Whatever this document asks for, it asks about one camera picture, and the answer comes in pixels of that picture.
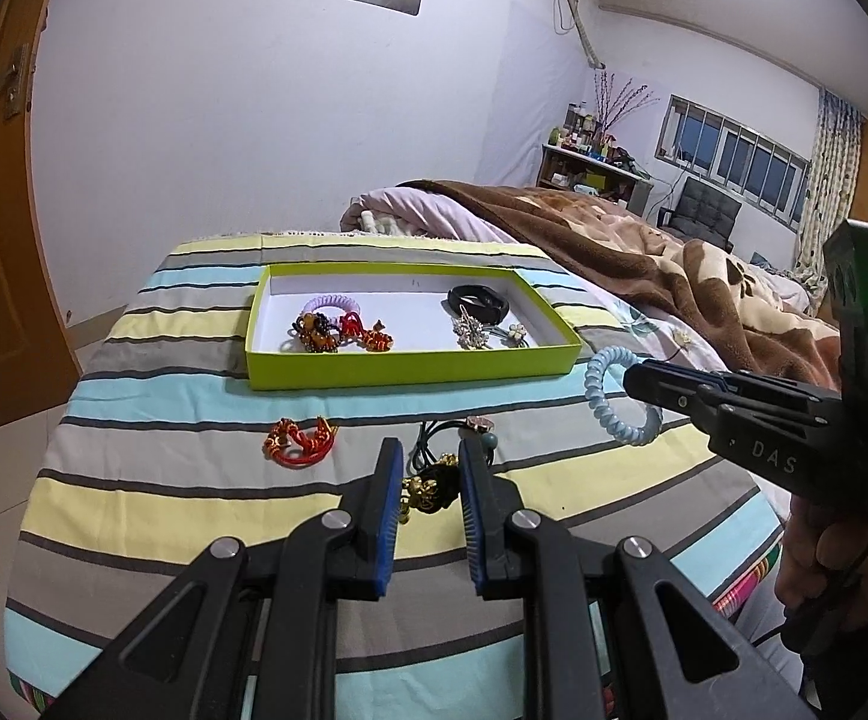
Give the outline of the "right hand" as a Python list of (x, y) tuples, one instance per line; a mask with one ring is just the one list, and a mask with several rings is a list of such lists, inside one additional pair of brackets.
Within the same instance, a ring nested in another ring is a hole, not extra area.
[(782, 538), (777, 600), (786, 610), (797, 610), (841, 572), (859, 582), (841, 614), (843, 626), (859, 628), (868, 622), (868, 523), (839, 518), (794, 496)]

